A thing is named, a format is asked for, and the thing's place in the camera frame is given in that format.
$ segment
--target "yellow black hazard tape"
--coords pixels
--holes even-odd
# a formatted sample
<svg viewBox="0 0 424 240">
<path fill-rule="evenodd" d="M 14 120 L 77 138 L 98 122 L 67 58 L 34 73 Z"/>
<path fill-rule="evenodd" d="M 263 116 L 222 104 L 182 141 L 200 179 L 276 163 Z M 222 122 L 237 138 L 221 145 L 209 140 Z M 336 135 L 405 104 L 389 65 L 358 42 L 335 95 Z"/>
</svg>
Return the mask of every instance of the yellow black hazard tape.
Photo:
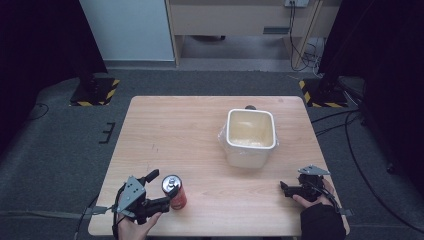
<svg viewBox="0 0 424 240">
<path fill-rule="evenodd" d="M 302 89 L 303 96 L 305 98 L 306 105 L 308 107 L 348 107 L 347 103 L 336 103 L 336 102 L 317 102 L 311 97 L 311 93 L 307 87 L 305 81 L 299 82 L 300 88 Z"/>
<path fill-rule="evenodd" d="M 119 80 L 113 78 L 99 79 L 99 93 L 98 96 L 86 96 L 82 94 L 79 96 L 74 96 L 70 101 L 70 106 L 99 106 L 99 105 L 108 105 L 112 100 L 113 95 L 115 94 L 116 88 L 118 87 Z"/>
</svg>

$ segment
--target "white plastic container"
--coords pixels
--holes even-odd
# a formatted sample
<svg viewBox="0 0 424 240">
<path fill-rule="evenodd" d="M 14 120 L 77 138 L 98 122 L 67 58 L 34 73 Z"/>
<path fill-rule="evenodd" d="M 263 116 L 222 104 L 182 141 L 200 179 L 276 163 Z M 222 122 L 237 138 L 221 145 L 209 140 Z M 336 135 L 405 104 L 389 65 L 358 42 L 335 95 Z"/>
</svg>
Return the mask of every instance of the white plastic container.
<svg viewBox="0 0 424 240">
<path fill-rule="evenodd" d="M 261 168 L 276 144 L 271 113 L 249 109 L 233 109 L 228 112 L 226 153 L 231 166 Z"/>
</svg>

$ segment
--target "table top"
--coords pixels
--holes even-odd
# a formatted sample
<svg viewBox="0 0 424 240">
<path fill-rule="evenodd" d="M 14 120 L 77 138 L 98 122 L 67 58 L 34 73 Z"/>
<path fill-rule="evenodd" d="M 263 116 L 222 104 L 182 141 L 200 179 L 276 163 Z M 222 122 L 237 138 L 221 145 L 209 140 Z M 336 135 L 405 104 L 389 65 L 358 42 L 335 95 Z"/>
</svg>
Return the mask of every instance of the table top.
<svg viewBox="0 0 424 240">
<path fill-rule="evenodd" d="M 218 140 L 228 112 L 247 105 L 274 117 L 278 146 L 260 169 L 230 166 Z M 147 198 L 163 197 L 162 179 L 176 174 L 187 205 L 163 214 L 151 236 L 300 236 L 303 207 L 284 196 L 279 182 L 299 186 L 297 170 L 310 164 L 327 169 L 299 97 L 138 96 L 131 101 L 96 205 L 111 206 L 129 176 L 159 169 L 160 176 L 146 184 Z M 332 183 L 330 176 L 326 179 Z M 110 211 L 92 216 L 90 234 L 112 235 L 112 216 Z"/>
</svg>

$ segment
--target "white cabinet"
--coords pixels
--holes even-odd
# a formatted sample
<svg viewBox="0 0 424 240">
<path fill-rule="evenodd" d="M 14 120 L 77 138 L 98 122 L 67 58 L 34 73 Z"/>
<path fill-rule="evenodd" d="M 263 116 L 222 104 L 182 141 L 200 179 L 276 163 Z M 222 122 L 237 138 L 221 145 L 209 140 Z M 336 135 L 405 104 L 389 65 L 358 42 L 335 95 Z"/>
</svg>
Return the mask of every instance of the white cabinet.
<svg viewBox="0 0 424 240">
<path fill-rule="evenodd" d="M 81 0 L 100 53 L 107 63 L 174 63 L 165 2 Z"/>
</svg>

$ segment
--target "aluminum can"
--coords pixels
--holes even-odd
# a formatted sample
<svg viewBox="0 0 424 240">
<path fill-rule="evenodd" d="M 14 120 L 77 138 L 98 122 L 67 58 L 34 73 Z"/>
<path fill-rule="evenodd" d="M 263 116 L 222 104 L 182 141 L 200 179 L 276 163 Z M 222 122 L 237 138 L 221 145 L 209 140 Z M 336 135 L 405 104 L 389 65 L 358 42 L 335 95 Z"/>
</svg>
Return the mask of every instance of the aluminum can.
<svg viewBox="0 0 424 240">
<path fill-rule="evenodd" d="M 162 181 L 162 190 L 165 195 L 168 196 L 169 192 L 174 189 L 174 187 L 179 188 L 178 194 L 173 199 L 171 199 L 170 205 L 172 209 L 178 210 L 183 208 L 187 203 L 183 182 L 177 175 L 166 176 Z"/>
</svg>

